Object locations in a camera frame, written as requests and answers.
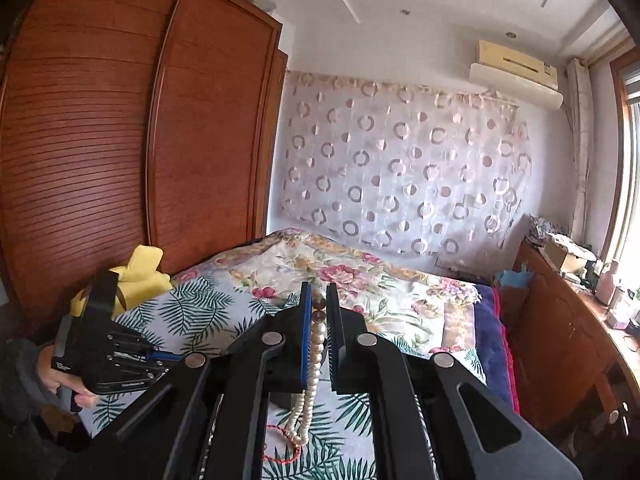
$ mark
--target window curtain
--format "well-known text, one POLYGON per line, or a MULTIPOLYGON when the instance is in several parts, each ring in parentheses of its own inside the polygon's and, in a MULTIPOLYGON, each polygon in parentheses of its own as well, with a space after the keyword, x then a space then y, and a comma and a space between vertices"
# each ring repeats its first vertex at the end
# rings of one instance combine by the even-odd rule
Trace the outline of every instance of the window curtain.
POLYGON ((289 225, 431 272, 501 268, 531 167, 517 107, 300 72, 282 100, 274 203, 289 225))
POLYGON ((567 77, 569 79, 567 115, 574 133, 574 165, 578 184, 569 236, 574 242, 581 244, 584 243, 587 180, 593 151, 593 95, 589 69, 579 59, 572 59, 569 62, 567 77))

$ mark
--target pearl necklace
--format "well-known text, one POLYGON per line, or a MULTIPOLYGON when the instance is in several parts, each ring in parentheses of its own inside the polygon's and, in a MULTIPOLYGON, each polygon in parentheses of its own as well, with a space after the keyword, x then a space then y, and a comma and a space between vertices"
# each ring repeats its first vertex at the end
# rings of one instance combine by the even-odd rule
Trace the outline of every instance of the pearl necklace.
POLYGON ((293 442, 295 447, 306 446, 309 442, 309 427, 314 414, 314 400, 318 392, 320 381, 320 367, 322 365, 322 351, 326 337, 326 311, 324 301, 313 304, 311 315, 311 346, 309 349, 309 365, 306 375, 306 390, 297 394, 296 403, 291 410, 285 426, 285 436, 293 442), (295 427, 302 415, 302 421, 296 433, 295 427))

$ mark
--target window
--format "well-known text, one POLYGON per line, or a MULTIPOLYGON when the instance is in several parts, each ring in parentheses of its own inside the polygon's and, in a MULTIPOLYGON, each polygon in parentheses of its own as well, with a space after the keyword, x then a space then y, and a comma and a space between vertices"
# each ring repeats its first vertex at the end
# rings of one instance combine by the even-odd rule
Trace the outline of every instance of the window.
POLYGON ((629 287, 640 286, 640 50, 611 63, 618 102, 618 177, 602 258, 617 259, 629 287))

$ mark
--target window frame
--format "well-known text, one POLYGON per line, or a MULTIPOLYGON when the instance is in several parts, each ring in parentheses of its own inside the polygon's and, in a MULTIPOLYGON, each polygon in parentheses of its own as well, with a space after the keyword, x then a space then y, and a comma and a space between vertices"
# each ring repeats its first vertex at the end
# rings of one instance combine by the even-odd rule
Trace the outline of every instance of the window frame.
POLYGON ((622 73, 630 65, 639 61, 640 49, 635 46, 609 63, 618 112, 618 171, 609 227, 600 253, 600 259, 604 262, 619 258, 622 254, 636 205, 634 197, 637 192, 638 171, 640 171, 636 146, 638 140, 634 137, 632 130, 632 111, 626 100, 622 73))

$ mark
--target sliding wardrobe door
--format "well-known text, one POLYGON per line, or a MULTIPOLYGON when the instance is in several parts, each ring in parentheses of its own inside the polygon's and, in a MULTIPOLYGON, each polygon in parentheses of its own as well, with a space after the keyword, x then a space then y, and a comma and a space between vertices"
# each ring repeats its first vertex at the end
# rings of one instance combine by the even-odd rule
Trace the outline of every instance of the sliding wardrobe door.
POLYGON ((32 326, 146 243, 152 88, 176 0, 35 0, 0 108, 2 248, 32 326))
POLYGON ((264 129, 260 136, 258 171, 255 179, 255 222, 253 238, 262 238, 266 235, 267 231, 271 169, 273 167, 273 152, 275 148, 276 130, 278 129, 280 102, 282 100, 282 86, 284 85, 284 76, 287 70, 287 59, 287 54, 276 50, 269 74, 267 100, 264 107, 264 129))
POLYGON ((252 238, 264 103, 280 24, 242 0, 179 0, 148 146, 150 239, 174 273, 252 238))

